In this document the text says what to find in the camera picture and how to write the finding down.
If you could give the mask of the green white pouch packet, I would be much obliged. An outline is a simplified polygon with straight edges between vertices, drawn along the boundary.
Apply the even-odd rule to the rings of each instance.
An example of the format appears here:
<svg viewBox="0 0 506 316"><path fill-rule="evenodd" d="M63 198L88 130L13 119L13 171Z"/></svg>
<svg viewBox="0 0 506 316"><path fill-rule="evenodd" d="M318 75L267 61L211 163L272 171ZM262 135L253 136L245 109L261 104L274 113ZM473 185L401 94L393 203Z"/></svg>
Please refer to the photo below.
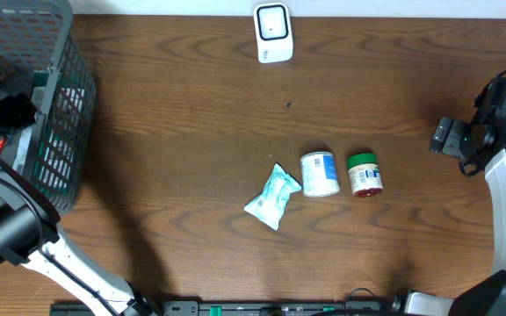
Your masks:
<svg viewBox="0 0 506 316"><path fill-rule="evenodd" d="M36 123L22 130L18 141L16 157L13 162L13 168L22 176L25 176L25 165L30 160L28 152L32 146L33 133L37 129L37 125L46 119L46 115L49 112L48 107L45 105L48 78L49 74L46 72L35 72L33 76L31 101L37 108L37 114L35 115Z"/></svg>

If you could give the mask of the green lid glass jar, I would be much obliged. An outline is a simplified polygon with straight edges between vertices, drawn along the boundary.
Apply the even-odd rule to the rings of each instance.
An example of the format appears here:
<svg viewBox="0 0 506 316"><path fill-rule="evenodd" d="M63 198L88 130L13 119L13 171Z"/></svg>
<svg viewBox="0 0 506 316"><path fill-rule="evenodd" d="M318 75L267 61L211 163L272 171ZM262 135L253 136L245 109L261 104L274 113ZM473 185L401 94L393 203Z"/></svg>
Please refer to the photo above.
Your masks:
<svg viewBox="0 0 506 316"><path fill-rule="evenodd" d="M372 197L383 191L380 167L375 154L355 154L349 157L346 163L351 191L355 197Z"/></svg>

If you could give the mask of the white blue label container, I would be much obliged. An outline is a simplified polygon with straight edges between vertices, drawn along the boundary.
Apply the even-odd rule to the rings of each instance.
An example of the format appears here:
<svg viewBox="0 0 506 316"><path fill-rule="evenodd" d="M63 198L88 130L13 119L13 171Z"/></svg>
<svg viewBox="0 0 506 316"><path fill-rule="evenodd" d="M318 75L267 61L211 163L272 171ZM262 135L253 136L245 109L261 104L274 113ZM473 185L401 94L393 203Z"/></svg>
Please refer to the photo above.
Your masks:
<svg viewBox="0 0 506 316"><path fill-rule="evenodd" d="M334 155L313 152L300 158L303 194L308 198L323 198L340 191Z"/></svg>

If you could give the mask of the mint green wipes pack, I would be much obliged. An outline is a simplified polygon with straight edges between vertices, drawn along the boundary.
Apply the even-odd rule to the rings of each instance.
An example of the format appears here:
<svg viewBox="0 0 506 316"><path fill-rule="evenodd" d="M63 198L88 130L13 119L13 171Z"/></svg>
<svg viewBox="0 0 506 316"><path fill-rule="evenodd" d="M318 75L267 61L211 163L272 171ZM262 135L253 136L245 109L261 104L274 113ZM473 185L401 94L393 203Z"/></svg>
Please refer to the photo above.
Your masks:
<svg viewBox="0 0 506 316"><path fill-rule="evenodd" d="M244 211L277 231L290 196L300 190L300 184L275 164L262 193L245 205Z"/></svg>

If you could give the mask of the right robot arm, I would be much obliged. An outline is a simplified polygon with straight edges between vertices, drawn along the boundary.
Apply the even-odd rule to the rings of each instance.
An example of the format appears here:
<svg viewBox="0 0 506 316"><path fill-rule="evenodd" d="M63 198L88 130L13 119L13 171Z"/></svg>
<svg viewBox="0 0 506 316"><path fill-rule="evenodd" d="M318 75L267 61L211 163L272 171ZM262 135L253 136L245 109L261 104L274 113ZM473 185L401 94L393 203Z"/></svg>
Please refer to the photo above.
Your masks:
<svg viewBox="0 0 506 316"><path fill-rule="evenodd" d="M396 315L506 315L506 122L492 121L466 127L459 149L466 159L460 171L473 164L485 172L493 206L494 260L492 274L456 298L419 291L400 295L393 303Z"/></svg>

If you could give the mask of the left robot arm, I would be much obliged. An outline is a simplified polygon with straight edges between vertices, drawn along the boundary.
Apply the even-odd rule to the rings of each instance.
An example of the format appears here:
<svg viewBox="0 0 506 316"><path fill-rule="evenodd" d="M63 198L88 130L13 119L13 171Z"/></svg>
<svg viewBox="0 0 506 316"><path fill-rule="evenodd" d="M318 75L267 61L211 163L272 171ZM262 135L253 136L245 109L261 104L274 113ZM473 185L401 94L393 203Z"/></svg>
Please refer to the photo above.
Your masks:
<svg viewBox="0 0 506 316"><path fill-rule="evenodd" d="M0 131L34 123L29 96L0 96ZM65 234L54 205L0 158L0 264L36 271L96 315L161 315L163 309L128 281L107 272Z"/></svg>

